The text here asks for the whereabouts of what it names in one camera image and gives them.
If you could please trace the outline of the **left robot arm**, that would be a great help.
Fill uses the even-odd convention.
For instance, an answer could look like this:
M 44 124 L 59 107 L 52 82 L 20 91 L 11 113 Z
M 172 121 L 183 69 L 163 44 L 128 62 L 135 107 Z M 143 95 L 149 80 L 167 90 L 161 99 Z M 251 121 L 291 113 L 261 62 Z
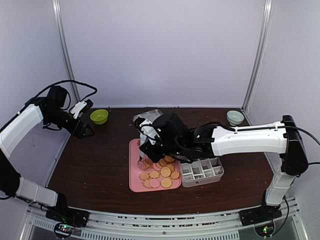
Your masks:
M 0 129 L 0 190 L 5 194 L 5 199 L 20 198 L 53 207 L 53 215 L 61 222 L 67 222 L 72 218 L 72 211 L 65 206 L 63 195 L 24 178 L 9 161 L 20 142 L 39 124 L 47 130 L 55 125 L 56 131 L 65 129 L 78 139 L 95 134 L 91 126 L 81 119 L 82 114 L 93 106 L 88 96 L 68 109 L 64 106 L 70 93 L 61 87 L 60 82 L 44 90 L 46 96 L 37 93 Z

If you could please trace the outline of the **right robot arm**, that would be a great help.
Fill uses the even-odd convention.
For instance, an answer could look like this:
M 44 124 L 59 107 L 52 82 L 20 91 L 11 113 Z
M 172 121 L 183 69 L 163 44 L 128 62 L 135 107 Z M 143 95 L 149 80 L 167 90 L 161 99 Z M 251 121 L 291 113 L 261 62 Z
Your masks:
M 299 129 L 290 115 L 265 125 L 231 127 L 212 121 L 189 128 L 177 114 L 163 113 L 138 116 L 133 124 L 140 133 L 140 151 L 155 163 L 166 156 L 191 164 L 231 154 L 279 154 L 277 172 L 256 210 L 261 221 L 276 212 L 294 179 L 309 166 Z

